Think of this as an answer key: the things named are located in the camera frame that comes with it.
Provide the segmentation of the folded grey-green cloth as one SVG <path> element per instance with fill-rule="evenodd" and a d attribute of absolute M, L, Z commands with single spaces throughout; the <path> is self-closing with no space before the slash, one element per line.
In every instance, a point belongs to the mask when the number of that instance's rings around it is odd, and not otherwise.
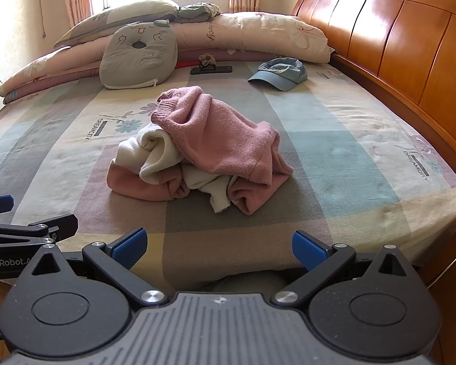
<path fill-rule="evenodd" d="M 196 2 L 184 5 L 178 10 L 176 22 L 199 23 L 212 21 L 221 14 L 220 8 L 212 2 Z"/>

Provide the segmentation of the pink and white sweater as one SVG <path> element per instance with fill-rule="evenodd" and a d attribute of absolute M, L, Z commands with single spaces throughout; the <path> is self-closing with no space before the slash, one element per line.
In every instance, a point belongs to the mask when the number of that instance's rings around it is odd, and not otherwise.
<path fill-rule="evenodd" d="M 215 213 L 235 205 L 251 215 L 293 173 L 279 152 L 280 134 L 255 123 L 201 87 L 162 93 L 150 123 L 118 145 L 107 185 L 146 201 L 210 197 Z"/>

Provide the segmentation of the grey pillow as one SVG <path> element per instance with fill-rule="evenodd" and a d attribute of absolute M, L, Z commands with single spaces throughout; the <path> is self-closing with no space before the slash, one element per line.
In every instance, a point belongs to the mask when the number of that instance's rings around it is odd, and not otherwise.
<path fill-rule="evenodd" d="M 173 22 L 178 16 L 179 9 L 180 6 L 172 0 L 146 0 L 119 8 L 110 8 L 72 27 L 54 44 L 54 49 L 110 36 L 121 27 L 132 23 L 156 20 Z"/>

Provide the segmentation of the wooden headboard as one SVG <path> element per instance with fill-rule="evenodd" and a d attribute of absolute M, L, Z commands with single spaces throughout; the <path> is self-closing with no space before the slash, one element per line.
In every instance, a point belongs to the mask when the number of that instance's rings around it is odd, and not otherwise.
<path fill-rule="evenodd" d="M 297 0 L 293 14 L 456 173 L 456 0 Z"/>

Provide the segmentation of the pink floral folded quilt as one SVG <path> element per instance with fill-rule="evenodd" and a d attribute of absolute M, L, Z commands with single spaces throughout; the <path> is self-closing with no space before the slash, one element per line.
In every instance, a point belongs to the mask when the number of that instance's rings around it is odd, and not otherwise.
<path fill-rule="evenodd" d="M 112 35 L 63 46 L 36 58 L 0 87 L 10 103 L 23 96 L 79 78 L 99 76 L 109 89 L 155 86 L 164 82 L 180 60 L 181 50 L 260 52 L 326 64 L 332 53 L 322 30 L 294 16 L 236 12 L 209 22 L 167 20 L 130 23 Z"/>

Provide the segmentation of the grey cat face cushion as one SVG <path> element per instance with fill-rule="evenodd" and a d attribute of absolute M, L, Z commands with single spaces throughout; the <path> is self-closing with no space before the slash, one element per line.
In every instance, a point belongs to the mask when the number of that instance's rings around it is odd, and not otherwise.
<path fill-rule="evenodd" d="M 178 42 L 167 20 L 139 22 L 117 30 L 106 47 L 99 78 L 107 89 L 155 87 L 178 62 Z"/>

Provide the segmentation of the black phone with flower holder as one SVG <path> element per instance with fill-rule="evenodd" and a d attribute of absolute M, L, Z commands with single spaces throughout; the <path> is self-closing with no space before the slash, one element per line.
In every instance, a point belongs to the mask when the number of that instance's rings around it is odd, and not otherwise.
<path fill-rule="evenodd" d="M 205 53 L 198 57 L 198 66 L 191 69 L 191 75 L 212 74 L 212 73 L 231 73 L 232 67 L 229 65 L 219 65 L 212 54 Z"/>

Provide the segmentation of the blue baseball cap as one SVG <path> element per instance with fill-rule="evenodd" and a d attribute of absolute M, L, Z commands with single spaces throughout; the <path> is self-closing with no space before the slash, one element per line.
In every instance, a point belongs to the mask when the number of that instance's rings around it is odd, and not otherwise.
<path fill-rule="evenodd" d="M 258 66 L 248 82 L 262 81 L 281 92 L 289 92 L 307 80 L 306 66 L 297 58 L 274 58 Z"/>

